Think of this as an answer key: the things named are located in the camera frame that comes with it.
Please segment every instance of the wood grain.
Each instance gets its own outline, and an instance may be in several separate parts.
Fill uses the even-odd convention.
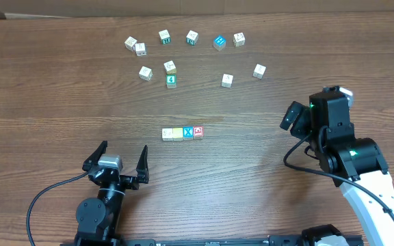
[[[160,44],[162,29],[172,44]],[[190,29],[195,47],[185,42]],[[238,32],[246,45],[235,48]],[[218,35],[228,40],[221,52]],[[128,36],[148,57],[126,50]],[[262,80],[252,77],[256,64],[267,66]],[[153,69],[151,81],[138,77],[141,66]],[[230,89],[220,87],[224,73],[234,76]],[[286,108],[325,85],[354,91],[357,137],[376,140],[394,179],[394,12],[0,21],[0,245],[27,245],[33,197],[80,174],[101,140],[126,174],[148,145],[150,184],[123,204],[127,238],[254,237],[327,223],[363,233],[331,180],[282,164],[296,142],[279,129]],[[161,140],[163,127],[200,124],[202,141]],[[291,162],[318,168],[302,152]],[[36,244],[72,240],[78,203],[97,191],[83,179],[43,195],[31,218]]]

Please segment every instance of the toy block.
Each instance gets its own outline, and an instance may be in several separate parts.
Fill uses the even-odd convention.
[[[258,79],[262,79],[265,69],[266,69],[265,66],[257,64],[256,68],[254,68],[254,71],[253,71],[253,77],[256,77]]]
[[[145,49],[145,43],[135,44],[135,52],[137,56],[147,55],[147,50]]]
[[[186,42],[190,45],[196,45],[198,40],[198,33],[195,31],[189,31],[188,35],[186,35]]]
[[[203,126],[195,126],[194,127],[194,132],[193,132],[193,138],[194,139],[202,139],[203,138]]]
[[[167,74],[175,74],[177,72],[176,66],[172,61],[164,63],[163,66],[165,67]]]
[[[167,82],[167,88],[170,88],[170,89],[176,88],[177,87],[176,75],[175,74],[167,75],[166,82]]]
[[[232,82],[233,82],[233,76],[232,75],[223,74],[222,87],[230,88],[230,87],[232,87]]]
[[[136,39],[129,37],[127,38],[126,42],[124,42],[124,44],[126,45],[126,48],[128,48],[131,52],[134,52],[136,42]]]
[[[233,35],[233,44],[235,47],[243,46],[246,43],[246,37],[243,33],[237,33]]]
[[[192,126],[183,127],[183,140],[193,140],[194,139],[194,128]]]
[[[222,36],[218,36],[213,41],[213,46],[217,49],[217,51],[221,51],[224,47],[226,47],[226,39],[224,39]]]
[[[145,79],[147,81],[150,81],[152,76],[153,76],[153,73],[150,68],[147,68],[144,66],[141,68],[141,70],[140,70],[140,78],[141,79]]]
[[[168,30],[160,31],[159,32],[159,36],[161,36],[162,44],[169,44],[169,43],[171,43],[171,37],[170,37],[170,34],[168,33]]]
[[[162,129],[162,140],[172,141],[172,128],[163,128]]]
[[[183,141],[183,128],[178,127],[172,129],[172,140]]]

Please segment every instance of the red block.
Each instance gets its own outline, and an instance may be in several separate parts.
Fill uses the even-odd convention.
[[[194,139],[203,138],[203,126],[195,126],[193,132]]]

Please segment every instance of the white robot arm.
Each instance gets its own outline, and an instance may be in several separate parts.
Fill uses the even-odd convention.
[[[394,188],[389,173],[374,171],[361,174],[360,180],[355,182],[377,195],[394,214]],[[394,222],[382,206],[350,184],[343,183],[340,190],[354,209],[370,245],[394,246]]]

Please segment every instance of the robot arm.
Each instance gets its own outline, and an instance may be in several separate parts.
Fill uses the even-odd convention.
[[[83,163],[89,179],[100,186],[97,198],[88,198],[77,208],[79,223],[74,242],[61,246],[363,246],[360,235],[343,235],[333,225],[321,225],[302,231],[301,235],[269,235],[267,238],[209,239],[191,241],[125,240],[116,234],[126,189],[138,190],[148,183],[148,148],[144,147],[137,164],[137,176],[120,175],[121,157],[106,154],[107,142]]]
[[[349,116],[353,102],[351,91],[339,86],[326,87],[310,96],[309,107],[293,102],[280,127],[288,131],[293,125],[291,135],[309,142],[315,153],[313,158],[319,160],[325,172],[321,175],[340,178],[334,178],[334,184],[354,209],[370,244],[394,245],[394,189],[389,166],[374,140],[355,138]],[[355,187],[356,184],[376,197]]]
[[[394,214],[394,188],[389,173],[374,171],[361,174],[360,180],[356,183],[376,194],[393,210]],[[384,213],[381,205],[350,184],[343,183],[340,190],[354,209],[370,244],[394,245],[394,223],[391,217]]]

